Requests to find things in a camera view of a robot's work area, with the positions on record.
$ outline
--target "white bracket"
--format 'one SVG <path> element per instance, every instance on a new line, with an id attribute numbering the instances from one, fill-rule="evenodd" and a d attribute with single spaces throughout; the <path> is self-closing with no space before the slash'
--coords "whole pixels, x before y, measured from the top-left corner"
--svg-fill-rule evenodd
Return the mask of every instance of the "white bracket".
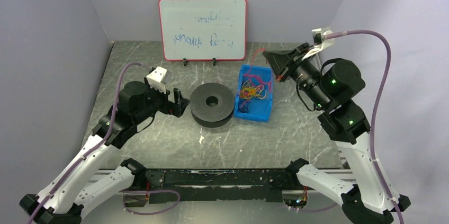
<path id="1" fill-rule="evenodd" d="M 328 40 L 323 39 L 323 37 L 325 35 L 329 35 L 331 33 L 332 33 L 332 31 L 330 30 L 329 27 L 313 29 L 312 30 L 313 37 L 315 38 L 317 35 L 320 34 L 321 35 L 321 43 L 314 43 L 313 48 L 310 49 L 309 52 L 307 52 L 307 54 L 304 57 L 302 57 L 302 60 L 304 61 L 307 58 L 312 57 L 312 56 L 318 54 L 319 52 L 323 51 L 323 49 L 332 46 L 335 42 L 334 39 L 328 39 Z"/>
<path id="2" fill-rule="evenodd" d="M 151 87 L 160 91 L 161 93 L 167 93 L 166 84 L 170 78 L 171 73 L 163 68 L 157 67 L 147 76 L 147 81 Z"/>

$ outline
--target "white panel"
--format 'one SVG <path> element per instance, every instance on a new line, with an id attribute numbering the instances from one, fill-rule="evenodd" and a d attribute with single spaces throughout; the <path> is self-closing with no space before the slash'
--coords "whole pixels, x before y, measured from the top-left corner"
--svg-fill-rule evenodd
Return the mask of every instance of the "white panel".
<path id="1" fill-rule="evenodd" d="M 167 60 L 245 57 L 246 0 L 159 0 Z"/>

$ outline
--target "table surface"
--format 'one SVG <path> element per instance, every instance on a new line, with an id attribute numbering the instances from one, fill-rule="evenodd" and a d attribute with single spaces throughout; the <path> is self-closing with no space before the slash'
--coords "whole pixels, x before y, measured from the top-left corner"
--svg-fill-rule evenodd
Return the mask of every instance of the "table surface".
<path id="1" fill-rule="evenodd" d="M 120 71 L 129 62 L 140 61 L 168 69 L 172 72 L 169 89 L 179 88 L 186 98 L 190 98 L 193 90 L 201 84 L 216 81 L 236 94 L 240 67 L 250 63 L 257 49 L 291 50 L 296 46 L 249 42 L 243 61 L 219 61 L 216 66 L 211 61 L 189 62 L 184 67 L 182 62 L 164 59 L 160 41 L 116 41 L 98 89 L 83 144 L 111 107 Z M 268 67 L 261 53 L 256 55 L 254 66 Z M 142 81 L 146 75 L 145 69 L 131 67 L 125 74 L 122 86 L 132 80 Z M 193 120 L 189 107 L 181 118 L 157 113 L 154 123 L 128 140 L 102 169 L 115 169 L 127 158 L 134 158 L 147 168 L 286 167 L 291 160 L 298 158 L 307 159 L 319 168 L 341 168 L 338 149 L 321 128 L 318 114 L 307 111 L 302 105 L 292 80 L 274 82 L 273 110 L 268 123 L 232 118 L 222 127 L 209 129 Z"/>

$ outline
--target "cable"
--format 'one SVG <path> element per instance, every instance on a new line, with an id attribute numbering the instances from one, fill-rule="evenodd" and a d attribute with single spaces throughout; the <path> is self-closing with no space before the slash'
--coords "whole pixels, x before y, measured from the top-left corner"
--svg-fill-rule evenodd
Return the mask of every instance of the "cable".
<path id="1" fill-rule="evenodd" d="M 377 115 L 378 108 L 379 108 L 380 97 L 382 95 L 383 88 L 385 86 L 385 81 L 387 80 L 388 71 L 390 70 L 391 48 L 390 48 L 390 44 L 388 44 L 388 41 L 384 36 L 382 36 L 378 32 L 374 32 L 374 31 L 370 31 L 370 30 L 352 30 L 352 31 L 337 32 L 337 33 L 325 35 L 325 36 L 323 36 L 323 38 L 324 39 L 334 39 L 334 38 L 340 38 L 340 37 L 343 37 L 346 35 L 352 35 L 352 34 L 369 34 L 369 35 L 378 37 L 383 42 L 383 44 L 385 45 L 385 48 L 387 50 L 387 61 L 385 63 L 385 70 L 383 72 L 383 76 L 382 76 L 382 80 L 380 82 L 379 91 L 376 96 L 376 100 L 374 101 L 373 114 L 371 116 L 370 151 L 371 151 L 371 159 L 376 160 L 377 157 L 376 157 L 375 150 L 374 150 L 374 132 L 375 132 L 375 124 L 376 124 L 376 115 Z M 385 191 L 387 192 L 387 196 L 390 198 L 390 201 L 393 204 L 394 209 L 398 213 L 399 223 L 404 224 L 404 219 L 402 217 L 401 210 L 399 209 L 398 204 L 396 204 L 396 202 L 392 199 L 393 194 L 391 193 L 391 190 L 387 184 L 387 181 L 385 180 L 385 177 L 383 176 L 382 171 L 380 170 L 379 164 L 376 161 L 373 161 L 373 165 L 374 165 L 374 168 L 376 169 L 376 172 L 379 176 L 379 179 L 380 179 Z"/>
<path id="2" fill-rule="evenodd" d="M 178 197 L 177 200 L 176 200 L 176 202 L 175 202 L 174 204 L 172 204 L 171 206 L 169 206 L 169 207 L 167 207 L 167 208 L 165 208 L 165 209 L 163 209 L 163 210 L 160 210 L 160 211 L 157 211 L 157 212 L 134 212 L 134 211 L 129 210 L 129 209 L 126 207 L 126 204 L 125 204 L 125 196 L 123 196 L 123 200 L 122 200 L 122 201 L 123 201 L 123 209 L 124 209 L 126 212 L 128 212 L 128 213 L 132 213 L 132 214 L 136 214 L 136 215 L 156 215 L 156 214 L 164 213 L 164 212 L 166 212 L 166 211 L 169 211 L 169 210 L 175 208 L 175 206 L 177 206 L 177 205 L 179 204 L 180 200 L 181 200 L 180 194 L 179 194 L 177 191 L 173 191 L 173 190 L 160 190 L 160 191 L 122 191 L 122 192 L 123 192 L 123 193 L 129 193 L 129 194 L 173 193 L 173 194 L 175 194 L 175 195 Z"/>
<path id="3" fill-rule="evenodd" d="M 254 58 L 256 57 L 256 54 L 258 53 L 258 52 L 260 52 L 260 51 L 265 51 L 265 49 L 263 49 L 263 48 L 259 48 L 259 49 L 257 49 L 256 50 L 256 52 L 254 52 L 254 54 L 253 54 L 253 58 L 251 59 L 251 64 L 249 65 L 249 70 L 246 72 L 246 73 L 244 73 L 243 74 L 243 76 L 245 76 L 245 77 L 248 77 L 248 79 L 250 79 L 250 78 L 255 78 L 257 81 L 259 81 L 259 84 L 260 85 L 267 85 L 268 86 L 268 90 L 269 90 L 269 92 L 272 92 L 272 84 L 271 84 L 271 79 L 270 79 L 270 81 L 269 82 L 264 82 L 263 80 L 262 80 L 262 77 L 260 76 L 260 75 L 255 75 L 255 74 L 250 74 L 249 72 L 251 71 L 251 69 L 253 68 L 253 63 L 254 63 Z"/>
<path id="4" fill-rule="evenodd" d="M 302 104 L 304 104 L 304 106 L 306 107 L 307 110 L 309 110 L 310 112 L 313 112 L 317 109 L 317 106 L 315 106 L 315 104 L 313 105 L 313 109 L 310 109 L 306 102 L 302 99 L 301 95 L 299 94 L 299 86 L 298 84 L 296 84 L 296 94 L 298 95 L 298 98 L 301 100 Z"/>
<path id="5" fill-rule="evenodd" d="M 120 86 L 123 80 L 123 76 L 125 74 L 125 71 L 133 66 L 133 65 L 139 65 L 139 66 L 144 66 L 147 67 L 149 69 L 151 69 L 151 67 L 149 67 L 148 65 L 145 65 L 141 62 L 130 62 L 127 65 L 125 65 L 125 67 L 122 69 L 122 72 L 120 73 L 119 76 L 119 80 L 117 82 L 117 87 L 115 88 L 115 95 L 114 95 L 114 104 L 113 104 L 113 108 L 112 108 L 112 114 L 111 114 L 111 121 L 110 121 L 110 125 L 109 128 L 107 130 L 106 135 L 104 136 L 103 140 L 101 140 L 97 145 L 95 145 L 94 147 L 92 147 L 91 149 L 89 149 L 85 154 L 83 154 L 84 157 L 87 157 L 89 154 L 91 154 L 93 151 L 95 151 L 96 149 L 98 149 L 101 145 L 103 145 L 106 140 L 108 139 L 108 137 L 111 135 L 112 133 L 112 127 L 114 125 L 114 121 L 115 121 L 115 113 L 117 111 L 117 104 L 119 102 L 119 92 L 120 92 Z M 77 159 L 68 169 L 67 171 L 61 176 L 61 179 L 59 179 L 59 181 L 53 186 L 53 188 L 50 190 L 50 192 L 48 193 L 47 196 L 45 196 L 45 198 L 43 198 L 42 202 L 39 203 L 39 205 L 36 207 L 36 209 L 32 212 L 32 214 L 30 215 L 30 218 L 28 219 L 28 221 L 26 222 L 26 224 L 31 224 L 34 221 L 34 218 L 36 217 L 36 215 L 38 214 L 39 210 L 47 203 L 47 201 L 50 199 L 50 196 L 53 195 L 58 189 L 59 187 L 61 187 L 61 185 L 67 180 L 67 178 L 69 177 L 69 175 L 73 172 L 73 170 L 83 161 L 84 159 L 79 158 Z"/>
<path id="6" fill-rule="evenodd" d="M 151 118 L 151 122 L 150 122 L 147 126 L 145 126 L 143 129 L 141 129 L 140 131 L 138 131 L 137 133 L 141 133 L 143 130 L 145 130 L 146 128 L 150 127 L 150 126 L 153 124 L 153 122 L 154 122 L 155 116 L 156 116 L 156 115 L 153 115 L 153 118 Z"/>

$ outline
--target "colorful wires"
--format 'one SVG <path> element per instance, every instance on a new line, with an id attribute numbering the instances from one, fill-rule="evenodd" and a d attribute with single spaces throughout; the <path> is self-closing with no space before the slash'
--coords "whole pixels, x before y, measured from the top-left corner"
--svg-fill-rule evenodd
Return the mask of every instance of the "colorful wires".
<path id="1" fill-rule="evenodd" d="M 247 77 L 248 79 L 254 78 L 260 85 L 266 85 L 268 87 L 269 92 L 272 92 L 272 84 L 271 81 L 264 82 L 260 75 L 251 74 L 251 69 L 253 68 L 254 58 L 256 57 L 256 54 L 258 52 L 263 52 L 265 49 L 259 48 L 254 52 L 253 57 L 251 59 L 251 64 L 249 65 L 249 70 L 243 74 L 244 77 Z"/>
<path id="2" fill-rule="evenodd" d="M 264 88 L 264 85 L 256 86 L 251 79 L 248 79 L 241 85 L 240 98 L 244 100 L 249 100 L 251 98 L 263 100 L 268 96 L 266 91 L 265 94 L 262 95 Z"/>
<path id="3" fill-rule="evenodd" d="M 263 48 L 259 48 L 254 52 L 251 59 L 251 64 L 249 65 L 249 70 L 243 74 L 247 80 L 242 83 L 241 90 L 239 93 L 240 99 L 245 100 L 240 104 L 239 109 L 245 109 L 244 113 L 248 113 L 248 103 L 251 99 L 263 100 L 268 97 L 267 90 L 272 92 L 272 82 L 265 82 L 262 77 L 257 74 L 251 74 L 251 69 L 253 68 L 254 58 L 258 52 L 265 51 Z"/>

